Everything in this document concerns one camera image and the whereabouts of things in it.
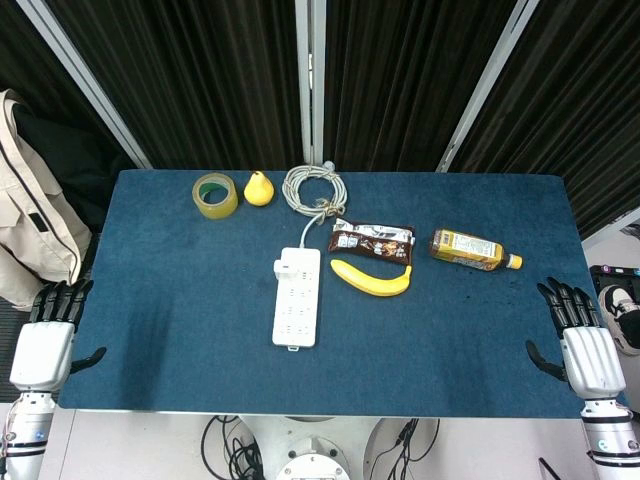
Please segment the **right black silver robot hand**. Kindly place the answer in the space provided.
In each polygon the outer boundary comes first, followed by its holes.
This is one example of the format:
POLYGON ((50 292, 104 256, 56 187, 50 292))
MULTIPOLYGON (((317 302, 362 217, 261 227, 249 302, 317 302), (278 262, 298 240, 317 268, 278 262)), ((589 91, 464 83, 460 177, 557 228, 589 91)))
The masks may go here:
POLYGON ((562 364, 547 361, 531 340, 525 342, 529 359, 542 372, 567 383, 585 401, 614 399, 626 382, 610 332, 582 289, 553 277, 537 285, 548 306, 560 343, 562 364))

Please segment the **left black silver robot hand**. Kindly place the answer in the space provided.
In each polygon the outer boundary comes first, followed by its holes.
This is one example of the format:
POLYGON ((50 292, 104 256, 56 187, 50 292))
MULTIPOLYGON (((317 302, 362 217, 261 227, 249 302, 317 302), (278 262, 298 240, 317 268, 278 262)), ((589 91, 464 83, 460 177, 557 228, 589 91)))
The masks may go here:
POLYGON ((57 392, 69 376, 88 369, 107 352, 99 347, 88 357, 72 358, 75 335, 94 282, 83 279, 46 285, 35 297, 29 322, 22 326, 10 383, 21 392, 57 392))

